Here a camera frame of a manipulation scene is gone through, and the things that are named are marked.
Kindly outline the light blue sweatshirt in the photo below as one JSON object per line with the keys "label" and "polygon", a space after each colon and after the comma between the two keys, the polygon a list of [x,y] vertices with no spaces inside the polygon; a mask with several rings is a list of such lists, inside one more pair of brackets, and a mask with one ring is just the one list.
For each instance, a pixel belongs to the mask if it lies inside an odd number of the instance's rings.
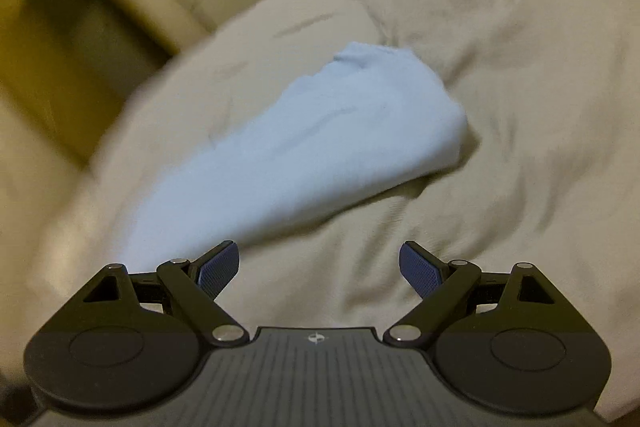
{"label": "light blue sweatshirt", "polygon": [[134,270],[314,221],[457,164],[463,107],[407,49],[353,42],[152,186],[117,241]]}

